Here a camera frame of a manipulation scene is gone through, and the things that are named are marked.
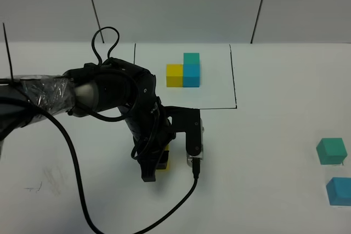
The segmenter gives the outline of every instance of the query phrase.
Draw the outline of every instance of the robotic arm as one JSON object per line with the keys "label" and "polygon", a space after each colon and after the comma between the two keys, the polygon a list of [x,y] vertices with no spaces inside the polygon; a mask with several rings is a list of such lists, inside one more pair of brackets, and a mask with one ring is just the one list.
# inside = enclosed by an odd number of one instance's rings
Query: robotic arm
{"label": "robotic arm", "polygon": [[[202,159],[203,128],[199,109],[164,107],[155,94],[156,77],[148,70],[115,58],[102,63],[97,56],[97,65],[88,63],[62,76],[2,79],[0,83],[6,85],[0,85],[0,97],[30,102],[52,115],[62,112],[76,117],[92,115],[107,122],[124,119],[133,135],[131,156],[140,164],[145,182],[155,181],[155,170],[166,168],[168,151],[165,148],[177,132],[186,132],[188,165],[192,166],[194,158]],[[118,107],[120,117],[98,113],[114,107]],[[23,107],[0,104],[0,141],[15,128],[42,119],[42,115]]]}

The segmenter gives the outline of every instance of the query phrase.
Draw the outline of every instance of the black cable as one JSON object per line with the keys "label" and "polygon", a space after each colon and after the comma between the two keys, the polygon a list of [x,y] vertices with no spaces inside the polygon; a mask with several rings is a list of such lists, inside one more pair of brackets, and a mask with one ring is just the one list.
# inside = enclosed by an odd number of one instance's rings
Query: black cable
{"label": "black cable", "polygon": [[126,112],[124,115],[121,115],[121,116],[118,116],[118,117],[108,117],[108,116],[103,116],[97,112],[94,112],[91,108],[89,108],[88,106],[82,104],[81,102],[76,102],[76,107],[83,110],[84,112],[86,112],[87,114],[99,119],[99,120],[102,120],[102,121],[105,121],[105,122],[119,122],[121,120],[124,120],[126,119],[127,117],[129,117],[133,110],[135,109],[138,101],[139,101],[139,89],[138,89],[138,85],[137,83],[135,82],[135,80],[125,74],[124,72],[122,71],[118,71],[118,70],[112,70],[112,69],[101,69],[95,73],[93,73],[93,76],[96,76],[96,75],[103,75],[103,74],[112,74],[112,75],[119,75],[119,76],[122,76],[126,79],[128,79],[134,86],[134,90],[135,90],[135,101],[132,105],[132,107],[128,110],[128,112]]}
{"label": "black cable", "polygon": [[10,79],[0,79],[0,84],[11,84],[11,80]]}
{"label": "black cable", "polygon": [[5,129],[0,133],[0,141],[3,141],[14,129],[16,129],[21,123],[27,120],[32,115],[27,111],[24,112],[21,116],[11,122]]}
{"label": "black cable", "polygon": [[115,44],[113,44],[112,47],[109,49],[109,51],[107,53],[107,58],[110,57],[111,52],[113,51],[115,46],[117,46],[118,42],[120,41],[120,33],[114,27],[103,27],[103,28],[99,29],[94,34],[93,39],[92,39],[92,49],[93,49],[93,52],[94,52],[95,56],[98,58],[98,61],[99,61],[98,66],[101,66],[103,64],[103,60],[102,60],[101,56],[99,55],[99,53],[97,52],[97,49],[95,48],[95,39],[96,39],[97,35],[99,34],[99,32],[101,32],[102,30],[105,30],[107,28],[109,28],[109,29],[111,29],[111,30],[113,30],[113,31],[115,31],[117,33],[117,40],[116,40]]}
{"label": "black cable", "polygon": [[6,43],[6,50],[7,50],[7,57],[9,59],[9,65],[10,65],[10,74],[11,74],[11,82],[14,83],[14,78],[13,78],[13,69],[12,69],[12,62],[11,62],[11,57],[10,57],[10,49],[9,49],[9,43],[7,41],[7,36],[6,36],[6,29],[5,29],[5,23],[2,24],[3,29],[4,29],[4,36],[5,36],[5,43]]}
{"label": "black cable", "polygon": [[[85,199],[85,195],[84,195],[83,184],[82,184],[82,177],[81,177],[81,172],[80,172],[80,168],[79,168],[77,153],[76,153],[76,150],[74,148],[74,145],[73,145],[73,142],[72,142],[70,136],[68,135],[67,131],[62,126],[62,124],[59,121],[57,121],[56,118],[53,117],[50,113],[48,113],[47,111],[45,111],[44,109],[41,109],[40,107],[38,107],[36,105],[31,104],[30,102],[21,101],[21,100],[12,99],[12,98],[0,97],[0,104],[10,104],[10,105],[21,106],[23,108],[28,109],[28,111],[29,112],[31,111],[33,114],[43,115],[46,118],[48,118],[60,130],[60,132],[62,133],[63,137],[65,138],[65,140],[66,140],[66,142],[68,144],[68,147],[70,149],[70,152],[71,152],[71,156],[72,156],[72,160],[73,160],[73,167],[74,167],[75,174],[76,174],[78,193],[79,193],[79,197],[80,197],[80,201],[81,201],[81,206],[82,206],[84,217],[85,217],[89,227],[96,234],[104,234],[103,232],[101,232],[93,224],[93,222],[92,222],[92,220],[90,218],[90,215],[89,215],[89,212],[88,212],[88,208],[87,208],[86,199]],[[191,196],[191,194],[193,193],[193,191],[195,190],[195,187],[197,185],[197,179],[199,178],[199,173],[200,173],[200,160],[197,159],[197,158],[194,158],[194,161],[196,161],[196,162],[193,162],[194,183],[193,183],[193,186],[191,187],[190,191],[165,216],[163,216],[161,219],[159,219],[157,222],[153,223],[149,227],[147,227],[147,228],[145,228],[143,230],[140,230],[140,231],[136,232],[135,234],[144,234],[144,233],[150,231],[151,229],[153,229],[154,227],[158,226],[160,223],[165,221],[169,216],[171,216]]]}
{"label": "black cable", "polygon": [[139,139],[139,141],[134,145],[134,147],[132,149],[131,157],[134,160],[139,160],[148,151],[148,149],[150,148],[150,146],[152,145],[152,143],[154,142],[154,140],[156,138],[159,124],[160,124],[160,113],[157,111],[157,112],[155,112],[155,121],[154,121],[154,125],[152,126],[150,137],[148,138],[148,141],[147,141],[144,149],[137,156],[135,156],[135,154],[137,153],[137,151],[139,150],[141,145],[145,143],[145,140],[143,140],[143,139]]}

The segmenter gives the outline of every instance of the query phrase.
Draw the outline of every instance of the table surface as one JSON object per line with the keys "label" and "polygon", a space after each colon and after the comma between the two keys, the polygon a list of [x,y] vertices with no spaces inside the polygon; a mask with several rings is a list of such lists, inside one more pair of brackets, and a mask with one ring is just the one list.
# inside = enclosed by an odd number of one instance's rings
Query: table surface
{"label": "table surface", "polygon": [[[95,61],[89,43],[11,43],[10,48],[16,75],[61,74]],[[106,54],[108,45],[98,49]],[[179,53],[172,60],[180,63],[182,50],[200,52],[202,86],[192,91],[206,102],[192,98],[189,89],[162,88],[168,50]],[[154,71],[165,105],[174,100],[203,109],[199,184],[150,233],[349,233],[351,210],[330,206],[325,185],[333,176],[351,176],[351,162],[347,157],[342,166],[323,167],[315,148],[321,138],[342,137],[351,151],[351,45],[232,44],[231,51],[234,82],[228,44],[137,44],[135,57],[134,44],[121,44],[113,53]],[[0,54],[0,76],[8,76],[3,43]],[[123,122],[65,114],[57,119],[75,144],[90,215],[106,234],[149,226],[191,188],[184,134],[170,145],[170,171],[144,183],[130,158],[132,136]],[[92,233],[68,147],[49,121],[6,138],[0,182],[1,233]]]}

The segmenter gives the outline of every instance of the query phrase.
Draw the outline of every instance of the black line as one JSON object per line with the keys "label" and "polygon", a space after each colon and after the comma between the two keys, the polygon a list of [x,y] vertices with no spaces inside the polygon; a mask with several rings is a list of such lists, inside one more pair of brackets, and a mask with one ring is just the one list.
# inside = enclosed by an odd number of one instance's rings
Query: black line
{"label": "black line", "polygon": [[40,182],[40,187],[38,188],[38,190],[35,193],[38,193],[40,189],[42,189],[42,185],[43,185],[43,181]]}
{"label": "black line", "polygon": [[8,58],[8,60],[9,60],[9,65],[10,65],[11,82],[12,82],[12,84],[14,84],[14,80],[13,80],[13,69],[12,69],[12,61],[11,61],[11,56],[10,56],[9,42],[7,41],[5,23],[3,23],[2,26],[3,26],[3,28],[4,28],[4,37],[5,37],[5,43],[6,43],[7,58]]}
{"label": "black line", "polygon": [[99,30],[100,30],[101,40],[103,41],[103,43],[105,43],[104,37],[103,37],[103,32],[101,31],[101,27],[100,27],[100,21],[99,21],[99,18],[98,18],[97,9],[96,9],[95,4],[94,4],[94,0],[91,0],[91,2],[92,2],[92,5],[93,5],[95,18],[96,18],[96,20],[97,20],[98,27],[99,27]]}
{"label": "black line", "polygon": [[134,61],[133,61],[133,63],[135,64],[135,50],[137,49],[137,44],[135,43],[134,44]]}
{"label": "black line", "polygon": [[263,0],[261,0],[260,4],[259,4],[259,8],[258,8],[258,12],[257,12],[257,17],[256,17],[256,22],[254,23],[254,28],[253,28],[253,32],[252,32],[252,37],[251,37],[251,44],[253,43],[253,38],[254,38],[254,34],[256,33],[256,27],[257,27],[257,22],[258,22],[258,18],[259,18],[259,15],[261,13],[261,7],[262,7],[262,3],[263,3]]}
{"label": "black line", "polygon": [[231,65],[231,75],[233,77],[233,86],[234,86],[234,98],[235,98],[235,106],[237,108],[237,103],[236,103],[236,90],[235,90],[235,81],[234,81],[234,68],[233,68],[233,57],[231,56],[231,45],[229,45],[230,49],[230,65]]}
{"label": "black line", "polygon": [[228,108],[199,108],[199,110],[233,110],[237,109],[237,107],[228,107]]}

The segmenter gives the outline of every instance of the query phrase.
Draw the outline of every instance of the stacked blocks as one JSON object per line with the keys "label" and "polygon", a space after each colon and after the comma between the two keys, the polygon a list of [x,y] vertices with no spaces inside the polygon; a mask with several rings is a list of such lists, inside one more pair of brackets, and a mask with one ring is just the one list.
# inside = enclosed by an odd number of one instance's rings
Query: stacked blocks
{"label": "stacked blocks", "polygon": [[183,65],[167,64],[167,87],[183,87]]}
{"label": "stacked blocks", "polygon": [[[321,164],[341,164],[347,157],[342,138],[322,138],[317,153]],[[351,178],[332,178],[326,188],[330,205],[351,206]]]}
{"label": "stacked blocks", "polygon": [[200,55],[184,53],[184,64],[167,64],[167,87],[200,87]]}
{"label": "stacked blocks", "polygon": [[342,138],[322,138],[317,153],[321,164],[341,164],[347,157]]}
{"label": "stacked blocks", "polygon": [[200,87],[200,55],[184,53],[183,87]]}
{"label": "stacked blocks", "polygon": [[332,206],[351,206],[351,178],[332,178],[327,184]]}

